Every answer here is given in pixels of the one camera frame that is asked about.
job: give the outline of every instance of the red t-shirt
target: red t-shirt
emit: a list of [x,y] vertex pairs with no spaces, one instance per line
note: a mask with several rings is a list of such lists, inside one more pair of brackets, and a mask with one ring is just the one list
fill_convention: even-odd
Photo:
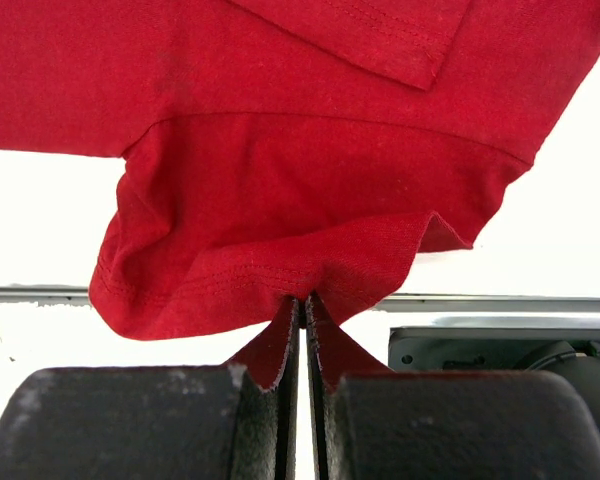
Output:
[[0,149],[127,160],[119,334],[344,321],[471,246],[599,53],[600,0],[0,0]]

